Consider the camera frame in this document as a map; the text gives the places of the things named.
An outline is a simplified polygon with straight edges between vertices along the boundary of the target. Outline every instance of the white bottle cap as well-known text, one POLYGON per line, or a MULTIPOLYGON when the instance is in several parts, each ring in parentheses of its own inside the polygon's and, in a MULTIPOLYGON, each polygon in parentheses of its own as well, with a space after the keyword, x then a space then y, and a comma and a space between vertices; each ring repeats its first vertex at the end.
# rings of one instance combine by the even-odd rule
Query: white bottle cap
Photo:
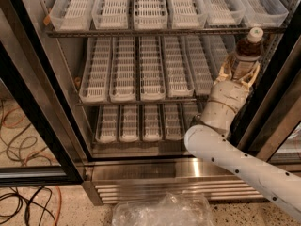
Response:
POLYGON ((249 33, 247 35, 247 39, 250 42, 256 43, 256 42, 261 41, 262 36, 263 36, 263 30, 261 28, 259 28, 259 27, 253 27, 249 31, 249 33))

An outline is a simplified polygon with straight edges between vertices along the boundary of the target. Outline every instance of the bottle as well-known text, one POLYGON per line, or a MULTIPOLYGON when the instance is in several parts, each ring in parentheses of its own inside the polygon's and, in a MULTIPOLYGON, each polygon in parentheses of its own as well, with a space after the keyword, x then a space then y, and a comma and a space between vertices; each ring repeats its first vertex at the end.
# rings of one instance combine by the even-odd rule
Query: bottle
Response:
POLYGON ((261 57, 261 28, 252 28, 247 37, 239 40, 234 51, 234 61, 231 64, 232 80, 236 81, 249 73, 255 62, 261 57))

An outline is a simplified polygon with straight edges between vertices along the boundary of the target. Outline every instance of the terrazzo floor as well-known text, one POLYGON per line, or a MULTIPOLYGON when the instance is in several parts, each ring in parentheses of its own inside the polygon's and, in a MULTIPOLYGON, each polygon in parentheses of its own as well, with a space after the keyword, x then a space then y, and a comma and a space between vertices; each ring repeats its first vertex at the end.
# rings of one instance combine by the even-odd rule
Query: terrazzo floor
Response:
MULTIPOLYGON (((54 187, 53 197, 47 208, 55 214, 57 209, 57 192, 54 187)), ((93 206, 81 186, 60 186, 62 193, 62 208, 57 226, 108 226, 111 225, 112 205, 93 206)), ((9 192, 9 188, 0 188, 0 195, 9 192)), ((36 191, 32 187, 19 188, 20 194, 30 198, 36 191)), ((35 198, 35 202, 45 204, 48 192, 42 192, 35 198)), ((257 226, 299 226, 293 218, 283 213, 270 202, 210 202, 215 226, 222 225, 257 225, 257 226)), ((0 214, 11 214, 17 206, 16 199, 0 202, 0 214)), ((30 207, 30 224, 39 225, 42 210, 37 206, 30 207)), ((53 219, 44 214, 41 225, 53 225, 53 219)), ((21 212, 4 225, 25 225, 24 207, 21 212)))

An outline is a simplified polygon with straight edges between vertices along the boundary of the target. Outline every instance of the display cooler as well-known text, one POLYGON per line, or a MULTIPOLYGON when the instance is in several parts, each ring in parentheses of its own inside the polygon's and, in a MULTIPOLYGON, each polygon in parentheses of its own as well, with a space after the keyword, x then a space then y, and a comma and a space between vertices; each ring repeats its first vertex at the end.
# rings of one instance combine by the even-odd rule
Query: display cooler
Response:
POLYGON ((298 1, 0 0, 0 78, 58 162, 0 162, 0 186, 81 184, 95 205, 262 198, 183 137, 235 42, 260 26, 261 70, 228 140, 301 171, 298 1))

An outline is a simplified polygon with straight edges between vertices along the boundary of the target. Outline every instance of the clear plastic wrap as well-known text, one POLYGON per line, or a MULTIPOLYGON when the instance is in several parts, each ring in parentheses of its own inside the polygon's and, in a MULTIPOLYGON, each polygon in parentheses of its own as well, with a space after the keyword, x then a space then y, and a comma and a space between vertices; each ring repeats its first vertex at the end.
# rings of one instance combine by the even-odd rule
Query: clear plastic wrap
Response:
POLYGON ((214 226, 205 197, 187 200, 167 193, 162 199, 121 202, 116 205, 113 226, 214 226))

